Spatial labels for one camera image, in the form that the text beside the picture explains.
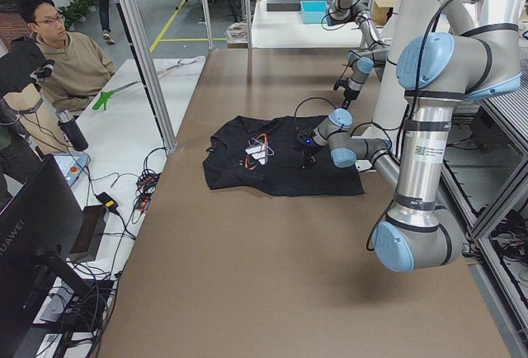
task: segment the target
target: yellow floor line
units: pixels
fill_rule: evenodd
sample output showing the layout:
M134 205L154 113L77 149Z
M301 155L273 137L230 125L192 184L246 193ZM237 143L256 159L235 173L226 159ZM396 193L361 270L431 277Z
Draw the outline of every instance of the yellow floor line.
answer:
M174 21L174 19L176 18L176 16L178 15L178 13L180 12L180 10L182 9L183 5L185 5L187 0L181 0L180 4L178 5L178 9L174 11L174 13L172 14L171 18L168 19L167 23L165 24L165 26L162 28L161 32L159 33L158 37L154 40L154 42L152 43L152 45L150 46L150 52L154 52L154 50L156 49L156 47L158 46L158 43L160 41L162 41L162 38L163 36L167 33L167 30L169 28L169 26L171 26L172 22Z
M177 38L177 39L160 39L158 42L205 42L207 38ZM225 38L213 38L213 40L227 40Z

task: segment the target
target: glasses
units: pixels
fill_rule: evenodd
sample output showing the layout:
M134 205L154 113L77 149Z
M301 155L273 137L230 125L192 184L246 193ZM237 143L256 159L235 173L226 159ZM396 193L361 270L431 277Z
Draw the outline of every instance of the glasses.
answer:
M35 21L36 24L46 24L47 26L52 26L55 22L64 23L66 17L62 14L58 14L56 18L47 18L44 21Z

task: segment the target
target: teal box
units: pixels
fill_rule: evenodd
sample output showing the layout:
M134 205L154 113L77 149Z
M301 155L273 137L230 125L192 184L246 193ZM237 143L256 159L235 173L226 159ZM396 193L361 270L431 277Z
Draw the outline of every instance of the teal box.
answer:
M323 18L327 14L326 1L300 1L300 12L304 24L321 24L326 23Z

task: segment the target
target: black t-shirt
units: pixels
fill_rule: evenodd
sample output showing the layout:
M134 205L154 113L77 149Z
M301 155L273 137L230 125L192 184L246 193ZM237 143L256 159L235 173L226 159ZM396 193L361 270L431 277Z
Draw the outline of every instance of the black t-shirt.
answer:
M295 149L296 131L313 130L325 117L258 120L237 116L211 137L209 156L203 162L207 185L212 190L252 186L269 195L287 196L364 193L356 168L335 167L328 146L317 153L313 167L301 169L304 155ZM246 149L264 141L267 159L261 164Z

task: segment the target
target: brown table surface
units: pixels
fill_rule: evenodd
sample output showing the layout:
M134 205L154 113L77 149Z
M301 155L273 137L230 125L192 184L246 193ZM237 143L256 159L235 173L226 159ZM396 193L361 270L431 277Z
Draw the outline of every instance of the brown table surface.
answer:
M392 192L271 197L210 191L210 136L237 115L293 115L326 97L342 49L210 53L120 282L100 357L321 358L509 356L469 269L386 270L365 250ZM375 76L352 112L368 120ZM327 114L310 101L299 115Z

